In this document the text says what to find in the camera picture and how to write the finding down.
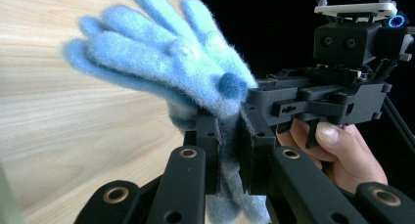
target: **screw hole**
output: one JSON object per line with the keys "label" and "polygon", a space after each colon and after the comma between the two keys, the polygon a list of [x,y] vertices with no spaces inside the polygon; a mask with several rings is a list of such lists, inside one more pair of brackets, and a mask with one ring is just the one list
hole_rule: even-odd
{"label": "screw hole", "polygon": [[288,106],[288,107],[283,109],[283,113],[289,113],[289,112],[294,111],[295,109],[296,109],[296,107]]}
{"label": "screw hole", "polygon": [[165,222],[178,223],[181,221],[181,214],[178,211],[171,211],[165,216]]}
{"label": "screw hole", "polygon": [[371,194],[379,202],[389,206],[400,206],[402,204],[402,201],[397,195],[384,189],[374,189]]}
{"label": "screw hole", "polygon": [[300,154],[298,152],[293,151],[293,150],[289,150],[289,149],[284,150],[283,155],[284,155],[284,157],[288,157],[288,158],[292,158],[292,159],[300,157]]}
{"label": "screw hole", "polygon": [[350,104],[347,106],[346,115],[349,115],[351,111],[353,111],[354,104]]}
{"label": "screw hole", "polygon": [[332,219],[339,224],[348,224],[348,219],[340,213],[334,213]]}
{"label": "screw hole", "polygon": [[185,149],[180,151],[180,156],[184,158],[192,158],[198,154],[194,149]]}
{"label": "screw hole", "polygon": [[119,203],[128,197],[128,189],[124,187],[114,187],[104,193],[103,200],[106,203]]}

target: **glove finger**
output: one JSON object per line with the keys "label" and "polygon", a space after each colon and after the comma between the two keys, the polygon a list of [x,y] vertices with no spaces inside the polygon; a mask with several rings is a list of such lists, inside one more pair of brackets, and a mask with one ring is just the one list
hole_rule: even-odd
{"label": "glove finger", "polygon": [[178,88],[197,105],[221,119],[235,115],[245,97],[241,94],[245,91],[239,88],[237,78],[222,81],[220,90],[226,93],[223,96],[217,90],[218,82],[223,80],[223,70],[204,54],[200,54],[201,57],[192,55],[191,46],[180,41],[173,43],[168,56],[146,44],[107,31],[91,39],[87,52],[97,64]]}
{"label": "glove finger", "polygon": [[134,0],[155,22],[175,35],[198,46],[198,39],[192,28],[174,10],[167,0]]}
{"label": "glove finger", "polygon": [[78,21],[78,26],[85,36],[91,37],[98,35],[106,30],[110,30],[105,24],[94,17],[81,17]]}
{"label": "glove finger", "polygon": [[196,107],[193,109],[183,108],[181,105],[167,102],[168,116],[171,122],[181,130],[184,135],[185,131],[195,130],[196,118],[198,116],[198,110]]}
{"label": "glove finger", "polygon": [[241,208],[232,200],[228,185],[220,179],[220,196],[207,195],[207,218],[212,224],[232,223],[241,213]]}
{"label": "glove finger", "polygon": [[229,185],[232,198],[252,223],[269,223],[270,217],[265,206],[265,196],[250,196],[243,190],[239,176],[239,163],[233,158],[223,158],[221,171],[225,182]]}
{"label": "glove finger", "polygon": [[181,0],[181,9],[198,38],[210,32],[218,32],[221,35],[210,10],[202,1]]}
{"label": "glove finger", "polygon": [[187,110],[196,108],[193,101],[177,89],[172,89],[162,83],[140,76],[98,66],[86,57],[86,50],[86,42],[81,39],[75,39],[64,46],[63,53],[66,60],[73,67],[90,76],[98,77],[124,88],[152,93]]}
{"label": "glove finger", "polygon": [[256,88],[256,81],[247,64],[236,50],[229,46],[208,7],[200,0],[182,0],[181,7],[204,51],[224,71],[234,73],[245,80],[249,88]]}
{"label": "glove finger", "polygon": [[135,41],[146,43],[149,46],[167,50],[176,40],[176,36],[164,27],[150,21],[141,13],[125,7],[113,6],[102,15],[106,26]]}

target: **light blue glove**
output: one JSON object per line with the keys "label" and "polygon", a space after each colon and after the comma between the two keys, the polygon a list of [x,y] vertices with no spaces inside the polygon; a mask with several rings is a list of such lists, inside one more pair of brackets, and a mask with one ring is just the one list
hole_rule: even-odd
{"label": "light blue glove", "polygon": [[167,100],[173,123],[194,126],[197,108],[219,119],[221,196],[207,196],[207,214],[227,223],[241,208],[254,223],[269,220],[264,197],[244,195],[235,159],[234,135],[241,102],[257,87],[247,65],[224,39],[208,8],[181,0],[185,19],[167,0],[134,0],[149,16],[113,6],[100,19],[79,22],[86,39],[65,46],[69,63],[114,84]]}

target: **black background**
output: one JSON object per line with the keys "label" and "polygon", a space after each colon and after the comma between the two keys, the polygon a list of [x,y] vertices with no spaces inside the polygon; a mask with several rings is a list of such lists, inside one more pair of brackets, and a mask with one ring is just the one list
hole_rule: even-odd
{"label": "black background", "polygon": [[[314,29],[327,23],[314,14],[314,0],[203,0],[213,12],[228,42],[244,57],[256,78],[282,67],[310,67]],[[328,0],[329,5],[376,3],[379,0]],[[414,0],[393,0],[415,25]],[[407,50],[415,55],[414,45]],[[375,68],[375,60],[369,65]],[[415,58],[400,62],[387,79],[393,104],[415,132]],[[381,120],[358,125],[374,155],[386,170],[390,184],[415,198],[414,149],[407,147],[385,113]]]}

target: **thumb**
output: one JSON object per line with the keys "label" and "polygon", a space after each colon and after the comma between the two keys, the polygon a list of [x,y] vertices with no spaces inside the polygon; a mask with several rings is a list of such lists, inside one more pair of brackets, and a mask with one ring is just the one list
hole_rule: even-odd
{"label": "thumb", "polygon": [[344,169],[350,173],[363,172],[369,161],[375,160],[370,152],[363,149],[363,145],[360,145],[354,135],[336,125],[319,122],[315,136],[319,145],[335,155]]}

